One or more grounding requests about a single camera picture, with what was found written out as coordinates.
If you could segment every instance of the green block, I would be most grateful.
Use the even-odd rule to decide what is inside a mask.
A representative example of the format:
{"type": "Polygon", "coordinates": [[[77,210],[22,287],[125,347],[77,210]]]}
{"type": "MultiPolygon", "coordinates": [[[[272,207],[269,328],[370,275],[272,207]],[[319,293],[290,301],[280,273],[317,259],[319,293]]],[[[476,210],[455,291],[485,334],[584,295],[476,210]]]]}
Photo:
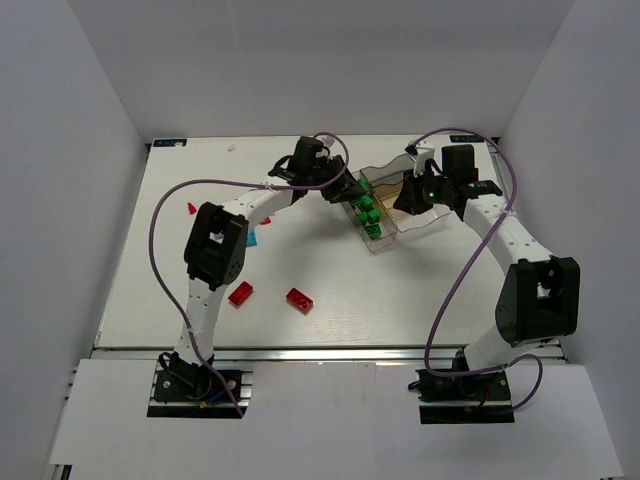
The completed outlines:
{"type": "Polygon", "coordinates": [[[358,207],[360,207],[360,210],[363,212],[368,212],[373,208],[373,200],[369,195],[363,195],[358,200],[358,207]]]}
{"type": "Polygon", "coordinates": [[[366,227],[364,227],[364,229],[367,232],[367,235],[369,235],[369,238],[372,240],[382,235],[382,230],[380,230],[380,225],[367,225],[366,227]]]}
{"type": "Polygon", "coordinates": [[[369,184],[364,178],[361,178],[360,180],[358,180],[358,183],[362,188],[364,188],[365,192],[367,193],[371,192],[371,187],[369,186],[369,184]]]}
{"type": "Polygon", "coordinates": [[[369,213],[367,213],[367,217],[369,223],[378,223],[380,221],[380,210],[374,208],[369,213]]]}
{"type": "Polygon", "coordinates": [[[358,220],[360,220],[360,223],[362,225],[366,225],[367,224],[367,214],[365,212],[359,213],[358,214],[358,220]]]}

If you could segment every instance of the clear plastic container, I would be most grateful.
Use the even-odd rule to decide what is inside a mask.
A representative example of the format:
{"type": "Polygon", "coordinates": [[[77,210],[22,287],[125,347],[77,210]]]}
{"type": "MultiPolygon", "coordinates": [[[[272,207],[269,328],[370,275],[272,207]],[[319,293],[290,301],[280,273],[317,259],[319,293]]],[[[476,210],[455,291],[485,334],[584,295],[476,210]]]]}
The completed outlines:
{"type": "Polygon", "coordinates": [[[354,173],[356,179],[363,178],[373,189],[371,197],[374,207],[380,211],[379,225],[382,232],[381,235],[378,238],[371,239],[365,227],[358,220],[357,207],[350,205],[348,202],[343,203],[342,206],[371,252],[391,245],[398,233],[427,226],[441,228],[446,217],[451,213],[451,210],[443,205],[434,205],[433,208],[421,215],[409,215],[393,208],[393,203],[402,190],[404,172],[413,169],[413,166],[413,160],[408,155],[403,154],[383,167],[365,167],[354,173]]]}

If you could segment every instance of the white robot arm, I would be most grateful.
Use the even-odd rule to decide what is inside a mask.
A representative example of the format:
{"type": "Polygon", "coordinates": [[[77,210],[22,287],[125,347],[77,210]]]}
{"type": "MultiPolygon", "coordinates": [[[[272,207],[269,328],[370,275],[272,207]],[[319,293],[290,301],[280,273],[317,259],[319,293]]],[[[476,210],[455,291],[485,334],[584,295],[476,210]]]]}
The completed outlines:
{"type": "MultiPolygon", "coordinates": [[[[424,158],[424,153],[408,153],[419,160],[419,172],[404,173],[394,208],[415,215],[434,204],[446,205],[481,239],[506,214],[507,201],[498,186],[478,179],[472,145],[443,147],[442,169],[434,165],[433,158],[424,158]]],[[[507,213],[487,245],[505,275],[496,323],[464,348],[462,368],[469,371],[509,364],[542,343],[571,335],[577,325],[578,264],[570,257],[554,256],[514,212],[507,213]]]]}
{"type": "MultiPolygon", "coordinates": [[[[273,186],[287,185],[281,178],[269,179],[269,181],[273,186]]],[[[269,215],[273,215],[278,210],[291,205],[293,203],[293,195],[294,192],[292,190],[251,190],[231,202],[223,203],[220,208],[233,217],[246,219],[248,223],[247,229],[251,231],[269,215]]],[[[212,232],[210,233],[210,240],[219,242],[222,245],[224,234],[212,232]]],[[[242,265],[240,264],[235,267],[237,273],[240,273],[241,268],[242,265]]],[[[203,279],[197,276],[189,277],[187,316],[191,320],[192,332],[196,343],[202,356],[206,359],[213,357],[213,333],[227,287],[228,284],[222,284],[212,290],[209,283],[203,279]]],[[[200,363],[193,351],[186,326],[182,327],[180,340],[178,340],[174,351],[187,363],[200,363]]]]}

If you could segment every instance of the white tabletop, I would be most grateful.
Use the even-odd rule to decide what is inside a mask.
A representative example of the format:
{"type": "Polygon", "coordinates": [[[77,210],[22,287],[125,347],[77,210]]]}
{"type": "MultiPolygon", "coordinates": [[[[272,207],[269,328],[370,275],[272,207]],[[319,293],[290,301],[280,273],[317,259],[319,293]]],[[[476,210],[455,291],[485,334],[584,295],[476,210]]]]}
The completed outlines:
{"type": "MultiPolygon", "coordinates": [[[[345,136],[352,171],[384,165],[413,136],[345,136]]],[[[438,146],[446,136],[434,137],[438,146]]],[[[194,138],[184,147],[152,148],[118,272],[104,311],[97,346],[172,347],[181,319],[157,285],[147,255],[151,213],[173,185],[193,178],[263,181],[297,137],[194,138]]],[[[481,179],[496,178],[483,144],[475,144],[481,179]]],[[[333,153],[339,146],[333,147],[333,153]]],[[[198,185],[177,192],[158,221],[160,271],[179,299],[187,297],[182,256],[196,206],[233,199],[243,189],[198,185]]],[[[480,239],[449,215],[443,227],[401,234],[370,253],[340,205],[312,192],[256,229],[244,269],[230,293],[248,281],[254,293],[238,309],[222,305],[215,344],[225,347],[409,346],[424,343],[437,309],[480,239]],[[296,287],[314,301],[306,315],[285,295],[296,287]]],[[[436,337],[440,345],[477,338],[494,322],[503,282],[483,253],[451,303],[436,337]]]]}
{"type": "MultiPolygon", "coordinates": [[[[83,360],[50,462],[72,480],[584,480],[622,474],[585,368],[548,365],[515,423],[420,425],[415,367],[262,362],[242,420],[146,418],[154,360],[83,360]]],[[[513,400],[535,366],[507,370],[513,400]]]]}

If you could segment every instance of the red block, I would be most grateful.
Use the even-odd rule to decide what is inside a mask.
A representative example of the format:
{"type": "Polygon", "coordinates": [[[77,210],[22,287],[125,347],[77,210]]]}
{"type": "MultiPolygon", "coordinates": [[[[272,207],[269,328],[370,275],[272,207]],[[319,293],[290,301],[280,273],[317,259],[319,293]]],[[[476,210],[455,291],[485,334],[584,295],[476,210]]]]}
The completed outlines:
{"type": "Polygon", "coordinates": [[[292,288],[291,291],[287,293],[287,301],[302,313],[307,313],[311,310],[311,307],[313,307],[313,300],[297,288],[292,288]]]}
{"type": "Polygon", "coordinates": [[[242,282],[238,288],[236,288],[231,295],[229,295],[229,301],[236,307],[239,307],[253,292],[253,287],[247,282],[242,282]]]}

